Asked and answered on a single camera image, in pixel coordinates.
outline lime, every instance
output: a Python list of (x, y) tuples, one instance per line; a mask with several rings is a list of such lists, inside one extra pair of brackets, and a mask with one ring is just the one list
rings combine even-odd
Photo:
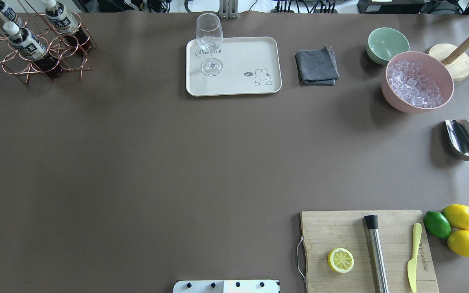
[(469, 257), (469, 230), (455, 230), (448, 237), (448, 247), (460, 256)]
[(329, 252), (329, 266), (338, 273), (348, 273), (354, 267), (354, 257), (350, 251), (338, 247)]
[(439, 212), (426, 212), (423, 222), (425, 223), (426, 230), (428, 230), (430, 234), (441, 239), (448, 237), (452, 230), (448, 220)]
[(448, 219), (450, 226), (469, 230), (469, 206), (452, 204), (443, 209), (443, 215)]

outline wooden disc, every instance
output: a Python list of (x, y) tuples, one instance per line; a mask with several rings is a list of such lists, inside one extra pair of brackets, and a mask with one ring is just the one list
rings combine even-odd
[[(439, 61), (446, 59), (452, 52), (457, 49), (457, 46), (452, 44), (437, 44), (428, 49), (426, 54), (434, 57)], [(446, 65), (446, 69), (454, 81), (460, 81), (467, 78), (469, 74), (469, 56), (464, 52), (454, 62)]]

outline halved lemon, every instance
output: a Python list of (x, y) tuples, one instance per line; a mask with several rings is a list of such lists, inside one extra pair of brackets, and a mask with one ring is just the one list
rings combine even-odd
[(329, 266), (338, 273), (348, 273), (354, 267), (352, 253), (344, 248), (338, 247), (329, 252)]

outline cutting board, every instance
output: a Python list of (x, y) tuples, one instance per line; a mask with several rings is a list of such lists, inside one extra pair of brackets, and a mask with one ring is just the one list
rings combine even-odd
[[(417, 259), (417, 292), (439, 293), (434, 263), (421, 211), (303, 211), (301, 213), (307, 267), (307, 293), (375, 293), (375, 269), (363, 221), (377, 215), (379, 237), (391, 293), (411, 293), (406, 263), (412, 257), (412, 229), (423, 225)], [(341, 274), (328, 263), (334, 248), (348, 249), (354, 256), (352, 271)]]

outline wine glass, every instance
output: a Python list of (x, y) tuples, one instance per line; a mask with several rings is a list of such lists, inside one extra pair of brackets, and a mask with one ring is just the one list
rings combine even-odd
[(220, 48), (224, 34), (220, 18), (213, 13), (204, 13), (197, 18), (197, 43), (200, 48), (209, 54), (209, 58), (202, 63), (202, 71), (209, 76), (222, 72), (222, 61), (213, 58), (213, 52)]

